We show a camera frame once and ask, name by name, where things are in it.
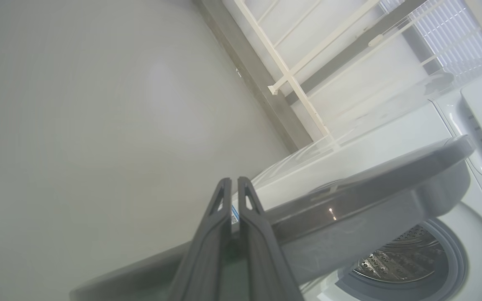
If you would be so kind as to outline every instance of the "sticker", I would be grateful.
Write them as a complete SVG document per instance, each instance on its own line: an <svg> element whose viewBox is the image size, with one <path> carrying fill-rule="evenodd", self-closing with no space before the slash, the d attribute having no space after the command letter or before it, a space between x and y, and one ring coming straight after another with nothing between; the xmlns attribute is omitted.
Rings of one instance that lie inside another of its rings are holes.
<svg viewBox="0 0 482 301"><path fill-rule="evenodd" d="M239 214L237 214L236 208L232 205L232 224L239 222Z"/></svg>

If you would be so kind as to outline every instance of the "white wall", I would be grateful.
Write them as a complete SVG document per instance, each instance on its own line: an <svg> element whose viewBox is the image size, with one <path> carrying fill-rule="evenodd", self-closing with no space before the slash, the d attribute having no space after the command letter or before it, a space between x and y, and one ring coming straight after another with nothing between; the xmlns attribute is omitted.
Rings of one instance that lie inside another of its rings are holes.
<svg viewBox="0 0 482 301"><path fill-rule="evenodd" d="M247 36L264 65L275 80L282 74L267 53L262 42L256 36L248 22L237 8L234 0L223 0L224 4ZM247 0L256 19L270 6L272 0ZM289 68L293 67L314 46L328 36L342 21L359 8L364 0L323 0L319 6L300 25L277 46L277 51L283 57ZM276 42L291 27L302 13L315 0L296 1L280 0L276 7L263 19L260 24L271 42ZM359 36L363 29L373 25L380 17L380 13L373 9L360 19L340 38L333 42L319 56L304 67L298 74L299 82L303 82L325 63L340 53L346 46ZM350 70L345 76L336 80L315 97L310 98L323 122L331 131L346 132L351 122L379 106L385 99L390 98L402 89L427 77L424 69L402 36L387 44L373 57ZM289 84L282 87L285 94L291 92ZM308 113L297 101L293 106L308 133L318 139L320 134L308 116Z"/></svg>
<svg viewBox="0 0 482 301"><path fill-rule="evenodd" d="M186 242L288 154L189 0L0 0L0 301Z"/></svg>

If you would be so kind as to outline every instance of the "washing machine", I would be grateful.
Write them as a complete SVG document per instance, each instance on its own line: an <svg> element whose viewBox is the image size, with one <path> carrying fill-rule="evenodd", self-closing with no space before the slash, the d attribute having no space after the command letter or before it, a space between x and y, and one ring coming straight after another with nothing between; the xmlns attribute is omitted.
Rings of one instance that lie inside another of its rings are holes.
<svg viewBox="0 0 482 301"><path fill-rule="evenodd" d="M469 135L477 146L467 159L471 183L463 200L352 265L303 284L306 300L482 300L482 77L346 143L313 143L253 183L264 209L270 209L458 135Z"/></svg>

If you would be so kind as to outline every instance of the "white appliance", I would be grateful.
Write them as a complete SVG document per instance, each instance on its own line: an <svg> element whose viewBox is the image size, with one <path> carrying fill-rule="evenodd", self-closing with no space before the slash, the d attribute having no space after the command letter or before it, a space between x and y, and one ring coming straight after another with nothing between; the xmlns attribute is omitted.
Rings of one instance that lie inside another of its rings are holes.
<svg viewBox="0 0 482 301"><path fill-rule="evenodd" d="M269 167L253 183L264 209L270 209L326 183L465 134L477 145L467 159L469 190L450 213L420 225L444 249L447 262L436 266L444 269L442 277L429 283L432 275L440 276L435 270L416 281L381 281L344 268L305 287L307 300L482 300L482 77L345 144L326 139L313 143ZM369 257L364 260L371 263Z"/></svg>

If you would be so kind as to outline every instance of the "gray beam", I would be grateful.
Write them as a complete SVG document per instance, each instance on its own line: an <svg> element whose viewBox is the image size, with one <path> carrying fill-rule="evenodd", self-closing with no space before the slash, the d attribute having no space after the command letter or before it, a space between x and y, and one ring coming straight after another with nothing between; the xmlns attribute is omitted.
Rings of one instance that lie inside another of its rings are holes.
<svg viewBox="0 0 482 301"><path fill-rule="evenodd" d="M321 84L334 72L343 67L350 60L354 59L356 55L364 51L364 49L368 47L368 43L371 42L371 40L373 40L376 36L392 28L394 25L396 25L396 23L406 18L409 13L413 12L426 1L427 0L407 0L403 2L393 11L388 13L388 15L383 17L383 19L373 25L373 27L359 36L354 42L352 42L352 44L347 46L346 49L331 59L331 61L321 67L321 69L316 71L312 76L305 80L300 87L306 93L312 91L313 88ZM298 100L297 94L289 93L289 95L286 97L286 100L289 105L292 105Z"/></svg>
<svg viewBox="0 0 482 301"><path fill-rule="evenodd" d="M409 21L406 21L405 23L400 25L400 27L405 26L408 22ZM415 26L412 26L405 30L403 32L403 37L405 38L405 40L407 41L410 48L420 62L425 61L426 59L434 55L431 48L429 47L425 39L421 36L421 33L417 30L417 28L415 28ZM425 69L427 74L430 75L442 69L442 65L437 59L434 59L426 63L423 66L423 69Z"/></svg>
<svg viewBox="0 0 482 301"><path fill-rule="evenodd" d="M222 0L193 0L204 21L233 61L239 75L266 115L287 149L294 153L312 143L312 138L287 104L283 93L272 95L267 86L274 79L254 51Z"/></svg>

